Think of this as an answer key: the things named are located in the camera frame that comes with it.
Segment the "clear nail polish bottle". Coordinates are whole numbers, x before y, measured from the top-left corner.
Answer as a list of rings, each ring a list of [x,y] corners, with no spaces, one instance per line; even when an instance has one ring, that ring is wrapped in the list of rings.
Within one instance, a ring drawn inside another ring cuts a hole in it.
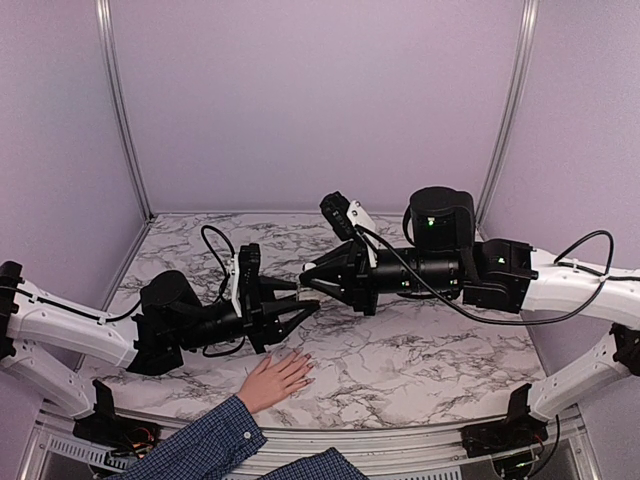
[[[313,288],[299,285],[295,293],[295,299],[298,302],[313,302],[316,304],[321,304],[323,294]]]

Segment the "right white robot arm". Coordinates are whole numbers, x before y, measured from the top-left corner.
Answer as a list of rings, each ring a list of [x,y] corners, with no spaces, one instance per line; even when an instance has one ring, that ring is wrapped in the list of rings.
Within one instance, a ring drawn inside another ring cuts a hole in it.
[[[545,325],[578,315],[610,331],[586,354],[515,390],[495,438],[515,448],[534,423],[547,423],[585,394],[639,372],[639,275],[588,266],[506,239],[477,241],[472,196],[449,187],[414,192],[402,228],[407,247],[391,247],[356,201],[327,195],[321,211],[340,245],[308,263],[302,285],[371,316],[382,294],[435,298],[471,320],[481,310],[541,312]]]

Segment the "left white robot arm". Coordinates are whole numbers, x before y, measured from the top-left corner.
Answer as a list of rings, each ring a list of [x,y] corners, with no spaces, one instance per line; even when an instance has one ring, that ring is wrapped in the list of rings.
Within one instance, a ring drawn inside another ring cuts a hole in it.
[[[27,382],[106,445],[125,438],[110,390],[84,380],[51,356],[45,345],[103,360],[128,372],[164,375],[195,352],[231,340],[248,341],[258,354],[285,340],[319,310],[301,300],[297,286],[259,273],[257,260],[235,259],[231,297],[203,305],[186,277],[165,271],[145,286],[125,315],[89,309],[56,297],[21,276],[20,264],[1,267],[1,367]]]

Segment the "blue checkered sleeve forearm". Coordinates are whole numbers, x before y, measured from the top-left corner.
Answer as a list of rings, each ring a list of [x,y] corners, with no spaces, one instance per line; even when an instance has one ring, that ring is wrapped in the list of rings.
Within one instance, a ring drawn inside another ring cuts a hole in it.
[[[245,404],[231,396],[175,432],[114,479],[221,479],[266,443]]]

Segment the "person's bare hand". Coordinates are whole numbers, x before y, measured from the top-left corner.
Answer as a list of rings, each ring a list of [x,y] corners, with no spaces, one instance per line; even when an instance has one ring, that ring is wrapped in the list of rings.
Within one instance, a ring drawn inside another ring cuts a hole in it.
[[[279,361],[268,355],[248,374],[236,396],[251,414],[257,414],[310,385],[313,368],[311,355],[300,349]]]

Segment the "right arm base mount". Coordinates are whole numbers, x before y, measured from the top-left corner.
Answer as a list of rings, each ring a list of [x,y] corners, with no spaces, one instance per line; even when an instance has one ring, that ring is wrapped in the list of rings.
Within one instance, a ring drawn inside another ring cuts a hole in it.
[[[511,393],[505,418],[467,425],[460,430],[462,446],[469,458],[529,447],[549,438],[548,421],[531,415],[528,405],[531,388],[527,383]]]

